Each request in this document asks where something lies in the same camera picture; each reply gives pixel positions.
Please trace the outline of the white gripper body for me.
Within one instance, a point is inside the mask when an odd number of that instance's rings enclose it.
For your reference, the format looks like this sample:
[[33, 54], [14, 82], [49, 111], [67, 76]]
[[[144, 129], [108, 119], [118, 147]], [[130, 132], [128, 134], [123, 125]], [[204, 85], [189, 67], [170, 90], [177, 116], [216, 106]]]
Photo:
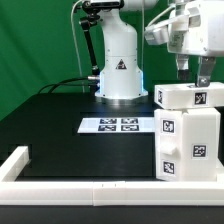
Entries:
[[168, 51], [224, 57], [224, 0], [193, 0], [184, 5], [187, 18], [168, 26]]

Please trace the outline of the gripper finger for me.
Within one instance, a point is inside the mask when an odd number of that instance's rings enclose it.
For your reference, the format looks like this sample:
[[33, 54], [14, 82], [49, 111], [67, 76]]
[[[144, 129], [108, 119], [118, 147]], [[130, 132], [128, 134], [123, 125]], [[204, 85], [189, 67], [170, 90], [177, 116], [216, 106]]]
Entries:
[[176, 55], [177, 78], [186, 81], [189, 79], [189, 56], [184, 54]]
[[197, 87], [208, 87], [210, 85], [211, 75], [216, 64], [215, 57], [200, 56], [198, 60], [198, 71], [196, 77]]

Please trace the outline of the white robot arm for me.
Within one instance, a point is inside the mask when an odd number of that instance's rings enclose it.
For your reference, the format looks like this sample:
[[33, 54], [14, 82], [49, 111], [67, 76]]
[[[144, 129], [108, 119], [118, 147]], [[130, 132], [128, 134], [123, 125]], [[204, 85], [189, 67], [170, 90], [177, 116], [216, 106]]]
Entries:
[[[134, 100], [148, 95], [137, 65], [137, 32], [120, 18], [122, 11], [145, 11], [159, 0], [90, 0], [99, 11], [104, 35], [105, 66], [98, 98]], [[177, 74], [189, 74], [188, 57], [199, 58], [198, 87], [210, 85], [218, 57], [224, 57], [224, 0], [168, 0], [166, 20], [155, 17], [144, 30], [148, 44], [165, 44], [176, 55]]]

